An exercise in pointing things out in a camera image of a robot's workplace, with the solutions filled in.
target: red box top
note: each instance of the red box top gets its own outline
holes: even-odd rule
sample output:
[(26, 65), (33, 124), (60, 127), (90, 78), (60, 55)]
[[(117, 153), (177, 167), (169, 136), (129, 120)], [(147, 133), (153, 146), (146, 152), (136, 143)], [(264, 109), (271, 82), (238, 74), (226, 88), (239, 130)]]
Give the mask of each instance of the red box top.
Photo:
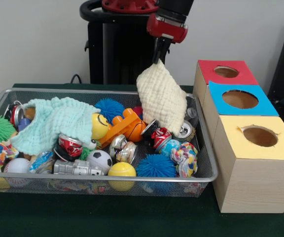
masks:
[(213, 81), (219, 84), (258, 85), (244, 61), (198, 61), (206, 84)]

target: cardboard box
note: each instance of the cardboard box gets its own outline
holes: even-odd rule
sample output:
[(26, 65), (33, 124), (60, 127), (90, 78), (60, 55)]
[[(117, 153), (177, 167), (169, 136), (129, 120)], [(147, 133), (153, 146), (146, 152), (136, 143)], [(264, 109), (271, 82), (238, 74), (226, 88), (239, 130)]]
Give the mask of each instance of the cardboard box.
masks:
[(210, 81), (203, 113), (214, 141), (219, 115), (279, 116), (259, 85), (228, 85)]
[(223, 213), (284, 212), (284, 123), (279, 117), (220, 116), (213, 183)]
[(258, 85), (244, 61), (199, 60), (193, 93), (198, 96), (202, 107), (209, 81), (220, 84)]

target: white cloth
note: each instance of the white cloth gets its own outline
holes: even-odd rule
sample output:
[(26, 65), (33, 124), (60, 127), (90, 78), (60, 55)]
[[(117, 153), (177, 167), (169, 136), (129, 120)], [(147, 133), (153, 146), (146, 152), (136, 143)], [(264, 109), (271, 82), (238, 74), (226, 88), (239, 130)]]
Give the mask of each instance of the white cloth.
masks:
[(145, 69), (137, 79), (143, 120), (157, 119), (161, 127), (178, 134), (187, 109), (186, 92), (175, 82), (159, 61)]

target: blue spiky ball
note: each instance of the blue spiky ball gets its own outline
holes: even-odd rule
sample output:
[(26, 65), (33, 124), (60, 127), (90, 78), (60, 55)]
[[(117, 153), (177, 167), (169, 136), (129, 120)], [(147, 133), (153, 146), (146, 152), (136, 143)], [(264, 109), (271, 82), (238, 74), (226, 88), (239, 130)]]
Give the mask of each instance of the blue spiky ball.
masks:
[[(177, 175), (174, 162), (164, 155), (147, 155), (136, 170), (140, 177), (176, 177)], [(144, 182), (142, 187), (149, 193), (166, 195), (174, 185), (175, 183), (169, 182)]]
[(118, 101), (110, 98), (101, 99), (95, 107), (101, 109), (100, 114), (102, 114), (110, 124), (112, 124), (112, 119), (118, 115), (122, 116), (124, 107)]

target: white wall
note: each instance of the white wall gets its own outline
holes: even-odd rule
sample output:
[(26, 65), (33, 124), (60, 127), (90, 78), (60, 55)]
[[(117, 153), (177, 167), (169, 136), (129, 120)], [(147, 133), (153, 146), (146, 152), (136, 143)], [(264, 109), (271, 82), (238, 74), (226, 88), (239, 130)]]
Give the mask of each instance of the white wall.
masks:
[(89, 82), (84, 0), (0, 0), (0, 92), (14, 83)]
[[(88, 79), (84, 1), (0, 0), (0, 91), (66, 83), (74, 73)], [(167, 56), (179, 84), (193, 84), (198, 59), (240, 59), (268, 90), (284, 41), (284, 0), (195, 0), (187, 23), (186, 40)]]
[(195, 0), (187, 24), (166, 61), (179, 84), (193, 85), (198, 59), (245, 60), (268, 91), (284, 42), (284, 0)]

